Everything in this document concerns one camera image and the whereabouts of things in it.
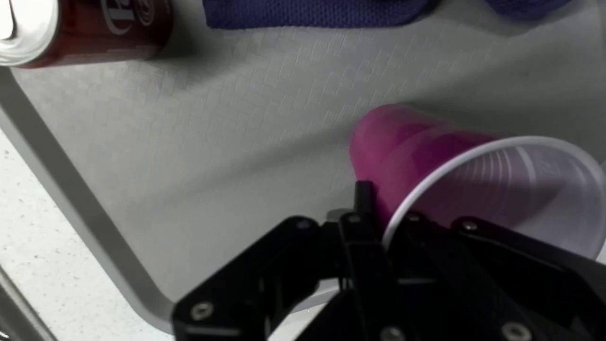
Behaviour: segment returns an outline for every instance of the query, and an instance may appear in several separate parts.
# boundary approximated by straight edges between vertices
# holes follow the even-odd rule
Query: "purple cloth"
[[[212,29],[259,27],[397,27],[439,0],[204,0]]]
[[[532,21],[566,6],[572,0],[486,0],[496,14],[517,19]]]

